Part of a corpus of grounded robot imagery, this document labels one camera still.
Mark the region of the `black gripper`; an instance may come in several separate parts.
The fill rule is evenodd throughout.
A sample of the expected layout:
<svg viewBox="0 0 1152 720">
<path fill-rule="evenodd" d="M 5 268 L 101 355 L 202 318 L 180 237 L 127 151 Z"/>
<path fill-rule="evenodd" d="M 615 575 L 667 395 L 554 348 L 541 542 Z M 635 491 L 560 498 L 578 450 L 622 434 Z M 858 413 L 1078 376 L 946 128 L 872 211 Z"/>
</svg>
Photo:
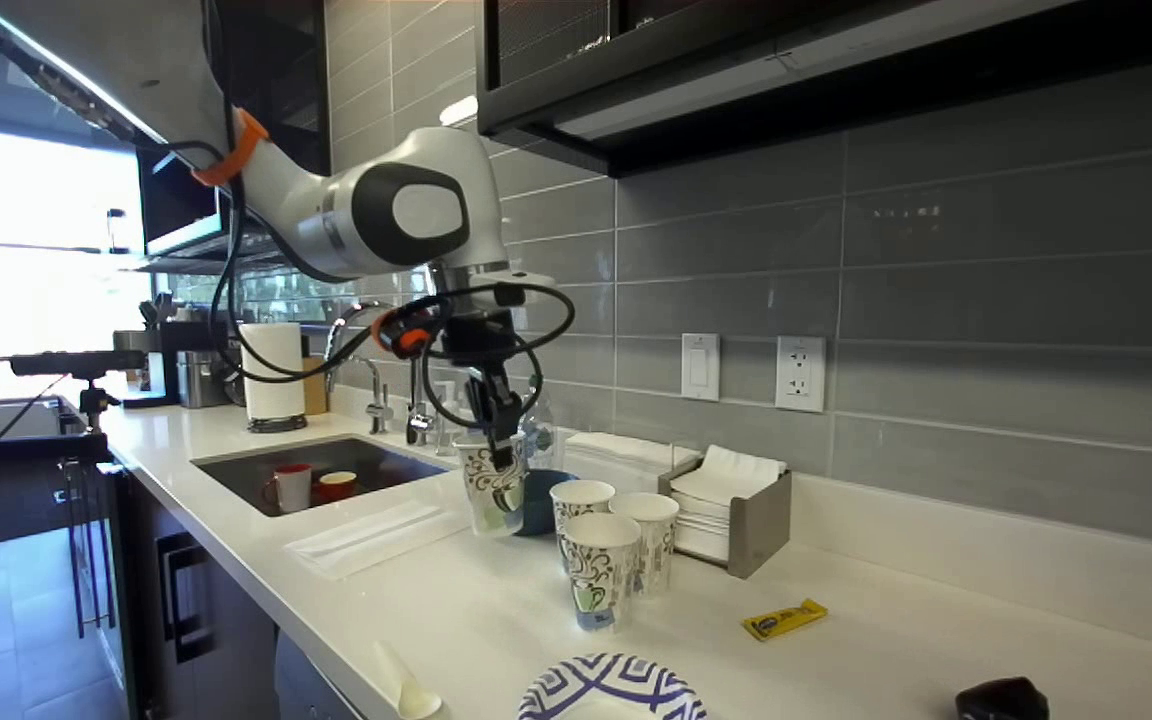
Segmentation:
<svg viewBox="0 0 1152 720">
<path fill-rule="evenodd" d="M 510 360 L 519 353 L 511 312 L 490 300 L 454 300 L 444 312 L 444 355 L 467 370 L 464 395 L 478 427 L 492 444 L 492 465 L 511 469 L 511 436 L 519 425 L 519 395 L 510 389 Z"/>
</svg>

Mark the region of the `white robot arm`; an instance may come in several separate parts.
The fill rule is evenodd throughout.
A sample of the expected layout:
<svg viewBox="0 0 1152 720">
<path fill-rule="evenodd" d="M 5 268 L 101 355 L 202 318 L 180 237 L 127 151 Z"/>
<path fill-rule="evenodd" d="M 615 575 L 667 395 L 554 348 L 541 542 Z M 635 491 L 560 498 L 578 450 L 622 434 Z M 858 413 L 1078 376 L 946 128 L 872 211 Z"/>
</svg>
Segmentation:
<svg viewBox="0 0 1152 720">
<path fill-rule="evenodd" d="M 234 95 L 221 27 L 221 0 L 0 0 L 0 54 L 22 72 L 221 189 L 301 273 L 344 283 L 427 268 L 436 291 L 391 308 L 379 330 L 391 340 L 425 334 L 416 370 L 444 355 L 467 373 L 467 413 L 442 415 L 510 469 L 530 413 L 510 389 L 510 360 L 524 348 L 511 330 L 524 278 L 504 257 L 486 146 L 460 128 L 412 128 L 374 159 L 311 172 Z"/>
</svg>

